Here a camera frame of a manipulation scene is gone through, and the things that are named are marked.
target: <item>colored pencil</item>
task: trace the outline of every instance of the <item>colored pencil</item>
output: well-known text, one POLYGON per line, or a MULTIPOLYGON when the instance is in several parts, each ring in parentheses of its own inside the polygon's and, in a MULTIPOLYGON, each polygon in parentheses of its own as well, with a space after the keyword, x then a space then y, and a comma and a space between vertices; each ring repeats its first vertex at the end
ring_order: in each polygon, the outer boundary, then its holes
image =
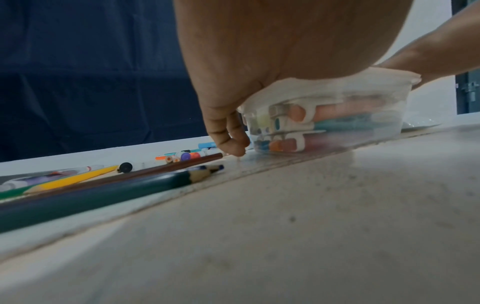
POLYGON ((34 194, 42 191, 47 191, 47 190, 52 190, 52 189, 73 185, 73 184, 80 183, 82 181, 86 181, 88 179, 91 179, 109 172, 115 171, 117 168, 118 166, 111 166, 107 168, 85 172, 82 174, 64 177, 61 179, 57 179, 57 180, 46 182, 39 185, 31 185, 27 187, 0 192, 0 200, 16 197, 20 195, 34 194))
POLYGON ((0 233, 190 185, 222 169, 221 165, 207 166, 206 169, 140 177, 26 202, 6 202, 0 204, 0 233))
POLYGON ((36 193, 34 196, 28 196, 25 198, 22 198, 21 200, 29 200, 32 198, 42 198, 42 197, 49 197, 52 195, 56 195, 59 193, 65 193, 65 192, 70 192, 70 191, 75 191, 75 190, 80 190, 80 189, 89 189, 92 187, 97 187, 100 185, 105 185, 105 184, 111 184, 111 183, 116 183, 124 180, 129 180, 137 177, 144 177, 144 176, 150 176, 150 175, 155 175, 155 174, 160 174, 160 173, 167 173, 167 172, 173 172, 181 169, 186 169, 188 167, 192 166, 198 166, 201 164, 205 164, 207 162, 211 162, 214 160, 219 160, 223 157, 221 153, 217 153, 214 155, 209 155, 205 157, 200 157, 196 159, 191 159, 191 160, 186 160, 178 163, 172 163, 172 164, 167 164, 167 165, 162 165, 162 166, 157 166, 153 168, 148 168, 148 169, 143 169, 135 172, 130 172, 126 174, 118 174, 115 176, 110 176, 102 179, 96 179, 92 181, 86 181, 83 183, 78 183, 54 190, 49 190, 45 192, 40 192, 36 193))

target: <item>plastic container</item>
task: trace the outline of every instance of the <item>plastic container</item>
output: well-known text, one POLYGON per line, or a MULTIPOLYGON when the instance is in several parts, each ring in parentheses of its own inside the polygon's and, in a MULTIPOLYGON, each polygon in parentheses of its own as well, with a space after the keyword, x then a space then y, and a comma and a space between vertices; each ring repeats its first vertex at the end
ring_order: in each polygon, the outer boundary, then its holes
POLYGON ((381 68, 328 80, 280 80, 238 109, 254 148, 266 153, 331 152, 400 134, 420 75, 381 68))

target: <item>dark blue fabric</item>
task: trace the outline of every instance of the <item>dark blue fabric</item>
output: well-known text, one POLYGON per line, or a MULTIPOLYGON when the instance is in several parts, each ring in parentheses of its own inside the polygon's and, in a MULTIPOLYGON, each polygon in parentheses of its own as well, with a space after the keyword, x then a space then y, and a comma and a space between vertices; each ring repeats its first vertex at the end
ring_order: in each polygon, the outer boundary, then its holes
POLYGON ((0 161, 205 134, 172 0, 0 0, 0 161))

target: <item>black cap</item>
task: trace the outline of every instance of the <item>black cap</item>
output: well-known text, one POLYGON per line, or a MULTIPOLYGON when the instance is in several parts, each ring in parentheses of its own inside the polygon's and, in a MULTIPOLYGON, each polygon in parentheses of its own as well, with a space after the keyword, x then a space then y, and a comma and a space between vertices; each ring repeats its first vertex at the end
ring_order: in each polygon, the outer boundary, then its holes
POLYGON ((129 173, 132 171, 134 167, 130 163, 123 163, 120 166, 118 166, 117 171, 121 173, 129 173))

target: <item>finger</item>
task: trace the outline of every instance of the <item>finger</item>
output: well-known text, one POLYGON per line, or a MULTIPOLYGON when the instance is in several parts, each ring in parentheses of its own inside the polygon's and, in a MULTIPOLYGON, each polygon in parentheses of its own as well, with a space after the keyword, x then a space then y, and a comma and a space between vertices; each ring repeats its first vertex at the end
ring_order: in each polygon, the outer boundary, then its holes
POLYGON ((226 118, 226 129, 239 144, 244 148, 250 145, 250 138, 245 133, 244 126, 240 122, 240 115, 237 111, 230 113, 226 118))
POLYGON ((205 122, 206 132, 215 142, 216 146, 227 154, 234 156, 243 156, 245 147, 231 138, 227 131, 227 118, 210 119, 203 118, 205 122))

